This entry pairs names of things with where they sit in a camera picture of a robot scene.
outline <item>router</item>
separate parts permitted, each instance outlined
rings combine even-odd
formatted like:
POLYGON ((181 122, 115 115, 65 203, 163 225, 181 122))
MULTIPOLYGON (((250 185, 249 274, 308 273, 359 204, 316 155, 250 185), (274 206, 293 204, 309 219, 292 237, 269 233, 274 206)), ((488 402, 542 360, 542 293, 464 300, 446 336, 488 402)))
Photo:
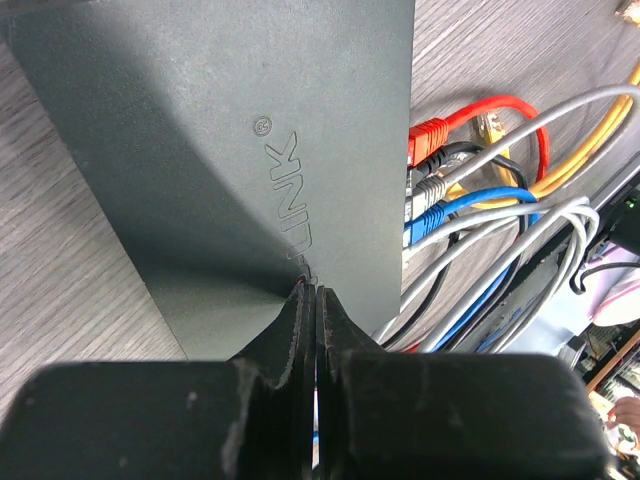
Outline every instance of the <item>router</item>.
POLYGON ((301 278, 397 315, 414 2, 106 0, 1 22, 191 358, 301 278))

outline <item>red ethernet cable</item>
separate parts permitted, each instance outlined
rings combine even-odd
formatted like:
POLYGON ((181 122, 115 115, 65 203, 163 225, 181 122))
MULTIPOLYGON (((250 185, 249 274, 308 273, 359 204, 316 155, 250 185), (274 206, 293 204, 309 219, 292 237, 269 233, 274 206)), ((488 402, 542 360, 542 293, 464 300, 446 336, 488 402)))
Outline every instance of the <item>red ethernet cable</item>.
MULTIPOLYGON (((409 129, 409 164, 416 166, 431 155, 447 141, 449 132, 464 125, 472 118, 497 108, 513 108, 528 119, 538 116, 538 111, 524 100, 512 95, 498 95, 485 98, 468 107, 458 110, 445 119, 432 118, 420 125, 409 129)), ((547 174, 551 160, 551 141, 549 131, 542 127, 536 131, 540 163, 538 164, 537 180, 547 174)))

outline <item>tp-link logo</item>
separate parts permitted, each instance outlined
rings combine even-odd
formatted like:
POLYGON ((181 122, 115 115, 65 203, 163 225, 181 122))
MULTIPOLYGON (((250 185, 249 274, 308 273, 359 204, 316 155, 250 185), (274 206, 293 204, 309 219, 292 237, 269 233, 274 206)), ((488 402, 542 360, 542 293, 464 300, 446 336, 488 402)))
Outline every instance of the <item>tp-link logo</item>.
POLYGON ((311 248, 311 225, 307 204, 300 200, 300 192, 304 187, 302 165, 294 156, 298 146, 298 135, 294 131, 284 148, 276 148, 269 144, 264 147, 267 155, 276 165, 271 168, 273 190, 282 195, 278 206, 280 230, 286 235, 289 245, 287 258, 295 258, 311 248))

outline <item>registered trademark symbol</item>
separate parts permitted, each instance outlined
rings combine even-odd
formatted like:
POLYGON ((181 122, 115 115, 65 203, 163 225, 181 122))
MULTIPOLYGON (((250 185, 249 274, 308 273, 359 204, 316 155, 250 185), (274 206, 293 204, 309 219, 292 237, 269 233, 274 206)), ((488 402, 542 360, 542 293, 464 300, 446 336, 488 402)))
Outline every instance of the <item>registered trademark symbol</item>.
POLYGON ((253 133, 258 137, 266 137, 271 131, 271 119, 269 117, 258 117, 253 122, 253 133))

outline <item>wood grain table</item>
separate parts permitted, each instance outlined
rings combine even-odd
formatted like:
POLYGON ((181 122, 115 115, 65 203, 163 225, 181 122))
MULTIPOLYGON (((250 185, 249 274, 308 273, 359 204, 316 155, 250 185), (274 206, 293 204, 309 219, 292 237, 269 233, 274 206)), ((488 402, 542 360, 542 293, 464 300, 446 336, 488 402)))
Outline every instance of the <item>wood grain table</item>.
MULTIPOLYGON (((420 0, 412 122, 496 93, 520 95, 543 110, 577 91, 623 81, 639 57, 640 29, 615 18, 615 6, 595 0, 420 0)), ((566 157, 609 103, 552 125, 556 159, 566 157)), ((516 115, 504 118, 510 126, 519 121, 516 115)), ((563 195, 593 193, 602 185, 640 150, 638 128, 636 123, 606 161, 563 195)), ((528 159, 535 149, 525 143, 513 155, 533 175, 535 164, 528 159)), ((490 173, 481 181, 493 181, 490 173)), ((0 414, 25 378, 50 362, 184 358, 5 45, 0 209, 0 414)), ((509 234, 488 239, 457 261, 450 279, 470 284, 508 244, 509 234)), ((420 268, 414 262, 407 269, 405 284, 420 268)), ((429 322, 464 288, 445 285, 429 322)))

